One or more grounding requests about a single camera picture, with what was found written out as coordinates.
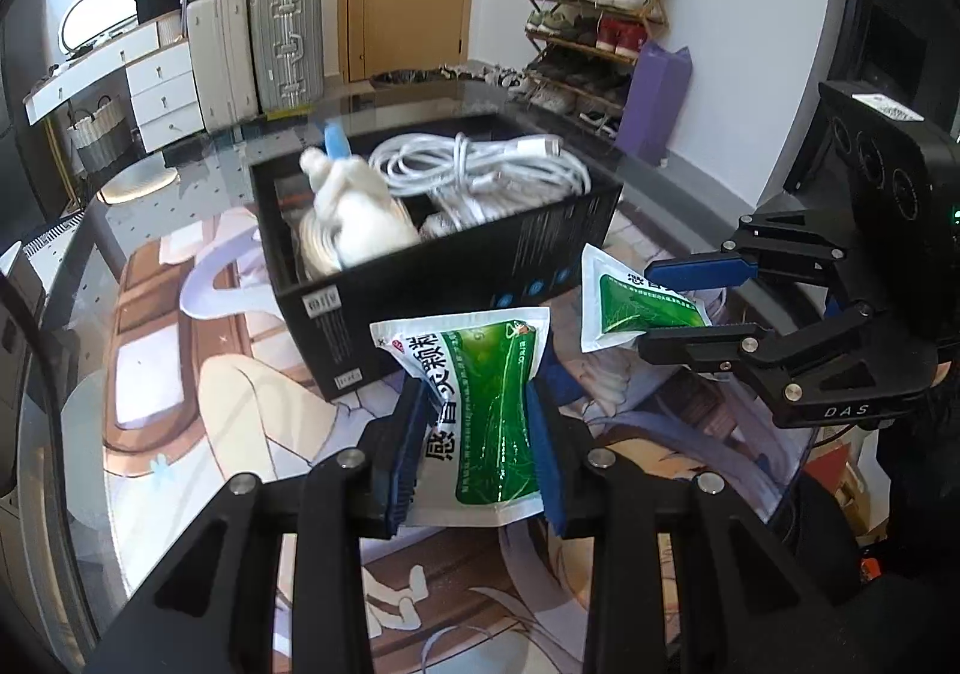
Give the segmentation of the black storage box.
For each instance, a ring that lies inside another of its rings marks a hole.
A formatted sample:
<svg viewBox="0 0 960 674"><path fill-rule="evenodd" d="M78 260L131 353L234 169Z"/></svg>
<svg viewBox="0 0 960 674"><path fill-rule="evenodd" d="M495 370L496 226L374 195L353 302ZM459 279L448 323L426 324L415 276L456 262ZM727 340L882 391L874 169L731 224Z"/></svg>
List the black storage box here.
<svg viewBox="0 0 960 674"><path fill-rule="evenodd" d="M319 394L334 401L395 370L374 347L377 321L540 305L578 286L584 245L601 245L622 185L596 167L592 190L524 209L411 250L311 282L301 264L293 214L308 180L296 157L251 169L260 242L281 318Z"/></svg>

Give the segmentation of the bag of cream rope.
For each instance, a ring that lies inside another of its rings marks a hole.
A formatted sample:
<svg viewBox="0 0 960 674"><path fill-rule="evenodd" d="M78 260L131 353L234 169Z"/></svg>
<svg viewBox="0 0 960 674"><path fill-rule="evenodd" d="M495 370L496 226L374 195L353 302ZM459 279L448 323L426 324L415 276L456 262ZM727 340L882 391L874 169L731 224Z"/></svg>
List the bag of cream rope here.
<svg viewBox="0 0 960 674"><path fill-rule="evenodd" d="M308 209L299 221L298 243L301 268L308 281L320 281L347 268L338 249L342 222L320 219L314 209Z"/></svg>

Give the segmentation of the wooden shoe rack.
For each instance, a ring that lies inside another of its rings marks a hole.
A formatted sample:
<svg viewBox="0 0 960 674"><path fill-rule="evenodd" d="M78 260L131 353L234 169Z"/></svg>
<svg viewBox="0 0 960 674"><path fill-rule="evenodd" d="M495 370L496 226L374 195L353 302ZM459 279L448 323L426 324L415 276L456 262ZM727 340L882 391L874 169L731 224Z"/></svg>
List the wooden shoe rack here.
<svg viewBox="0 0 960 674"><path fill-rule="evenodd" d="M641 48L669 27L664 0L527 1L535 55L511 92L613 139Z"/></svg>

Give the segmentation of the woven laundry basket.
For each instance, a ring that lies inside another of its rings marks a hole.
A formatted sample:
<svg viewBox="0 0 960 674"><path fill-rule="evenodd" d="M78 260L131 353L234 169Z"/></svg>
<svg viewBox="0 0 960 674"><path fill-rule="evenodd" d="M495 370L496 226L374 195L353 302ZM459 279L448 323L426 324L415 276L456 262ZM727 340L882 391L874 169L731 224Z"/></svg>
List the woven laundry basket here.
<svg viewBox="0 0 960 674"><path fill-rule="evenodd" d="M117 162L132 146L132 131L124 107L110 95L99 98L93 112L68 112L73 151L88 175L101 172Z"/></svg>

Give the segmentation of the silver suitcase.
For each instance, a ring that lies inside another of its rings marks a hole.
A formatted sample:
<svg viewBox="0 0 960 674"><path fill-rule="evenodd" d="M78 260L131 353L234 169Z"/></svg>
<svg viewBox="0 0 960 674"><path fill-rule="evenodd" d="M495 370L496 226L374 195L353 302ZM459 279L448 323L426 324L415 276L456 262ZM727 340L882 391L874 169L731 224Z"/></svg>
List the silver suitcase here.
<svg viewBox="0 0 960 674"><path fill-rule="evenodd" d="M267 115L324 95L322 0L249 0L257 91Z"/></svg>

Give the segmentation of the white blue plush toy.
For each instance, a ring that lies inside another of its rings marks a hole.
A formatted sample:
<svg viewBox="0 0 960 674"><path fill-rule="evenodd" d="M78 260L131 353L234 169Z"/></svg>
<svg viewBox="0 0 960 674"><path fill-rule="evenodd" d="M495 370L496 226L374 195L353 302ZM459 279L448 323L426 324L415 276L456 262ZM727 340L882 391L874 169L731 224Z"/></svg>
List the white blue plush toy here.
<svg viewBox="0 0 960 674"><path fill-rule="evenodd" d="M347 268L420 243L404 204L391 196L381 173L353 154L340 123L324 126L324 146L306 147L299 167L313 190L309 209L342 222L338 249Z"/></svg>

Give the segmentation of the purple paper bag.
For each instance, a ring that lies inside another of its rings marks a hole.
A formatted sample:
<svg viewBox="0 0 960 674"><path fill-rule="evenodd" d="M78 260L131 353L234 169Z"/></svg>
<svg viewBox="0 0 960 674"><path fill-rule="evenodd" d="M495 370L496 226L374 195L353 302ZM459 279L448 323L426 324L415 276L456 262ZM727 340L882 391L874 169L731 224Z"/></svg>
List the purple paper bag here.
<svg viewBox="0 0 960 674"><path fill-rule="evenodd" d="M615 139L619 151L649 165L661 164L692 73L688 47L671 52L648 41L641 48Z"/></svg>

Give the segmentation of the white vanity desk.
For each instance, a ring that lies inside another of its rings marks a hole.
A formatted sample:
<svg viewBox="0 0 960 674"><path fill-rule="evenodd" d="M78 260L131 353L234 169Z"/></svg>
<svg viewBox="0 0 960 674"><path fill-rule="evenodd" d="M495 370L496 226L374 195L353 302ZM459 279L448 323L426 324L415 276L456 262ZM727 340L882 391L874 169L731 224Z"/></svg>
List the white vanity desk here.
<svg viewBox="0 0 960 674"><path fill-rule="evenodd" d="M148 154L203 130L189 40L181 11L163 14L106 40L53 71L23 97L29 126L80 98L122 87L132 125Z"/></svg>

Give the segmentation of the oval vanity mirror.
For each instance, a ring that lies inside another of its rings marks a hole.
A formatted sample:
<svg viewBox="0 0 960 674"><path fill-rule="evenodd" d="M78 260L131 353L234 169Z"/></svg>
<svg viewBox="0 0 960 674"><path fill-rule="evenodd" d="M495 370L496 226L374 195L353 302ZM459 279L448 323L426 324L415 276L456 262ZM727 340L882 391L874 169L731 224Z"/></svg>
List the oval vanity mirror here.
<svg viewBox="0 0 960 674"><path fill-rule="evenodd" d="M60 20L60 50L71 55L130 22L137 22L137 0L76 0Z"/></svg>

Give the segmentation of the white suitcase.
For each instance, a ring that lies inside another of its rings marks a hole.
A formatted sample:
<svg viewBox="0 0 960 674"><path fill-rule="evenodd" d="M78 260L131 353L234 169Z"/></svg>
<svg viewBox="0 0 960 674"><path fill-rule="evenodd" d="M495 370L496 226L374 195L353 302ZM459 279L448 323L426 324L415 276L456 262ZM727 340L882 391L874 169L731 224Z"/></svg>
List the white suitcase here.
<svg viewBox="0 0 960 674"><path fill-rule="evenodd" d="M259 113L247 0L195 0L185 25L200 114L208 134Z"/></svg>

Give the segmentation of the green medicine sachet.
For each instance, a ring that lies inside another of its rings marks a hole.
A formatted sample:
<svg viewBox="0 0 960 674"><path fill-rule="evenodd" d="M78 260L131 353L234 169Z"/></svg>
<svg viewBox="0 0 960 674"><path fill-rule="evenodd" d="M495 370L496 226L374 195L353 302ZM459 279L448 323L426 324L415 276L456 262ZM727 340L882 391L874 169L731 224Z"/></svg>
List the green medicine sachet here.
<svg viewBox="0 0 960 674"><path fill-rule="evenodd" d="M661 328L711 326L696 298L652 284L601 248L581 254L581 351L621 348Z"/></svg>
<svg viewBox="0 0 960 674"><path fill-rule="evenodd" d="M420 438L405 523L501 528L544 509L526 417L526 387L544 359L547 307L379 321L376 348L425 381L436 415Z"/></svg>

